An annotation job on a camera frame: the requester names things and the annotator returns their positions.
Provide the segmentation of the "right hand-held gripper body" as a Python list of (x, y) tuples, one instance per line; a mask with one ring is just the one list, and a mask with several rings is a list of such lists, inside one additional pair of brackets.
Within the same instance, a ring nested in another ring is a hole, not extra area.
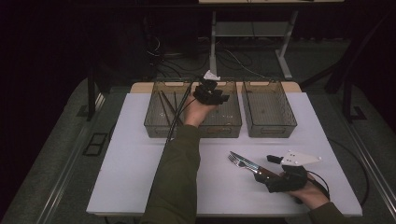
[(295, 191), (303, 188), (308, 181), (304, 166), (322, 161), (321, 157), (291, 150), (280, 158), (281, 163), (277, 164), (281, 165), (283, 175), (267, 180), (265, 185), (270, 192)]

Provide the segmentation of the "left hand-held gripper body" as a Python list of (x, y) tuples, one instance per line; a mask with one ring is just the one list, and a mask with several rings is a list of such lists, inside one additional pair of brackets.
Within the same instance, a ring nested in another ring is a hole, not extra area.
[(195, 88), (193, 96), (203, 105), (219, 105), (220, 95), (215, 94), (219, 77), (208, 70), (199, 77), (199, 85)]

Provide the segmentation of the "clear brown plastic bin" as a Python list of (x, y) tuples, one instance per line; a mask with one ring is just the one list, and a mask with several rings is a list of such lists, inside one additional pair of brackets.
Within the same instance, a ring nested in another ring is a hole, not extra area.
[(236, 82), (231, 79), (220, 81), (217, 90), (228, 95), (228, 101), (210, 111), (200, 125), (203, 138), (238, 138), (242, 126)]
[[(166, 138), (171, 129), (171, 126), (169, 127), (167, 125), (166, 119), (164, 117), (163, 108), (158, 93), (161, 93), (161, 91), (163, 91), (169, 99), (170, 103), (173, 105), (173, 107), (175, 107), (173, 94), (175, 91), (177, 94), (178, 109), (180, 106), (183, 105), (182, 99), (188, 87), (188, 82), (157, 81), (154, 83), (148, 104), (147, 114), (144, 121), (144, 126), (150, 138)], [(174, 121), (174, 116), (164, 99), (163, 102), (172, 125)]]
[(297, 120), (279, 81), (244, 81), (242, 98), (249, 137), (289, 138)]

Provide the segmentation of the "brown chopstick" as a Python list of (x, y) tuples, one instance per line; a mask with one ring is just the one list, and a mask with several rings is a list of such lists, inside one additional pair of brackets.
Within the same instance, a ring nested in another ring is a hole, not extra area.
[(163, 99), (165, 100), (166, 104), (168, 105), (168, 107), (170, 108), (170, 111), (172, 112), (174, 119), (177, 121), (177, 125), (180, 126), (183, 124), (183, 122), (181, 121), (180, 117), (177, 115), (177, 111), (175, 110), (175, 108), (173, 107), (173, 105), (170, 103), (169, 99), (167, 98), (166, 94), (161, 91), (161, 95), (163, 97)]

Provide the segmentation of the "person's left hand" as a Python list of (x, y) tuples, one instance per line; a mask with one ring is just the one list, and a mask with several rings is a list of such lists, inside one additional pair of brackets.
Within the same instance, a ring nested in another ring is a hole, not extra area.
[(184, 124), (194, 127), (199, 127), (205, 120), (205, 117), (217, 108), (215, 105), (203, 105), (193, 96), (187, 98), (185, 106)]

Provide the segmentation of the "person's right hand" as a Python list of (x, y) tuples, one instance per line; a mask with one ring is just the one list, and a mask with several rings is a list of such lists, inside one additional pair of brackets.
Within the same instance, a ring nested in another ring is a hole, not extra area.
[(310, 210), (317, 209), (330, 201), (325, 194), (312, 183), (313, 180), (314, 177), (308, 175), (308, 181), (303, 188), (295, 191), (288, 191), (290, 196), (301, 200)]

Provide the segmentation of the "white board mat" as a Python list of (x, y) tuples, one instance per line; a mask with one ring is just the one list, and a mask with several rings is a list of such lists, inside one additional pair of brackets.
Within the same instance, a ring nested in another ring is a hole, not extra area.
[[(144, 127), (147, 93), (126, 96), (100, 168), (87, 211), (97, 216), (138, 216), (145, 210), (149, 189), (163, 153), (164, 141), (150, 138)], [(281, 172), (267, 156), (290, 151), (316, 156), (307, 170), (320, 175), (330, 188), (332, 202), (348, 217), (362, 214), (317, 115), (303, 92), (288, 96), (298, 125), (288, 138), (251, 138), (241, 130), (236, 138), (204, 138), (197, 176), (197, 210), (201, 217), (294, 217), (305, 213), (289, 195), (271, 193), (253, 174), (232, 164), (235, 152), (262, 167)]]

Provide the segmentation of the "black metal stand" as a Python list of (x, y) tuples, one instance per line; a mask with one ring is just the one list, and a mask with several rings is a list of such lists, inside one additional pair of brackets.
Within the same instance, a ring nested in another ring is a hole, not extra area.
[(88, 69), (87, 88), (88, 103), (80, 108), (78, 116), (85, 117), (87, 121), (91, 121), (96, 111), (96, 91), (92, 67)]
[(361, 108), (352, 104), (352, 82), (349, 80), (344, 82), (342, 113), (348, 123), (354, 120), (366, 120)]

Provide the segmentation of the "black tripod stand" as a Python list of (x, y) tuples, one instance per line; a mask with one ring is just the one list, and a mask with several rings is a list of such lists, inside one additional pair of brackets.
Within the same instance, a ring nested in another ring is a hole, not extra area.
[(343, 82), (350, 75), (353, 65), (358, 60), (365, 46), (369, 43), (376, 30), (389, 17), (390, 14), (391, 12), (389, 11), (387, 13), (379, 14), (376, 19), (370, 19), (368, 16), (360, 19), (360, 23), (363, 25), (363, 28), (352, 38), (342, 58), (323, 71), (301, 82), (300, 88), (305, 89), (320, 79), (329, 76), (330, 78), (325, 85), (325, 91), (329, 93), (336, 93), (340, 89)]

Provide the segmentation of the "white metal frame desk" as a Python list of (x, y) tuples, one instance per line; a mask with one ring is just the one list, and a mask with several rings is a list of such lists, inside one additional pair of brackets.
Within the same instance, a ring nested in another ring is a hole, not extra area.
[(283, 78), (292, 79), (285, 54), (299, 14), (310, 7), (337, 6), (344, 0), (198, 0), (211, 9), (209, 68), (217, 68), (219, 37), (281, 37), (275, 55)]

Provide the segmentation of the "metal floor rail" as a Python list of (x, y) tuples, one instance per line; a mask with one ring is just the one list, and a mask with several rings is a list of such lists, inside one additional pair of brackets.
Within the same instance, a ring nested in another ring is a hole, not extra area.
[(396, 193), (393, 191), (388, 180), (381, 172), (379, 164), (371, 154), (369, 145), (367, 144), (367, 138), (364, 138), (359, 134), (353, 123), (344, 121), (344, 125), (357, 148), (357, 154), (361, 159), (363, 166), (366, 168), (368, 175), (374, 182), (375, 187), (388, 208), (392, 218), (396, 221)]
[(62, 200), (67, 185), (74, 173), (75, 165), (77, 164), (80, 156), (82, 155), (82, 151), (87, 144), (88, 136), (91, 134), (92, 128), (97, 121), (98, 113), (102, 109), (105, 101), (106, 97), (102, 93), (99, 93), (93, 98), (93, 115), (88, 121), (83, 123), (82, 128), (78, 133), (77, 140), (74, 143), (64, 165), (64, 168), (58, 175), (55, 185), (50, 192), (49, 198), (47, 199), (46, 204), (35, 224), (51, 223), (54, 213), (60, 201)]

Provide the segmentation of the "black floor outlet frame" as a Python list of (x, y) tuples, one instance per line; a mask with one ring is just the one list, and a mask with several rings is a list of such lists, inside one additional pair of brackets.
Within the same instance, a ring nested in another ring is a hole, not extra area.
[(107, 138), (106, 133), (94, 133), (88, 145), (83, 150), (83, 155), (89, 157), (99, 156), (106, 142), (106, 138)]

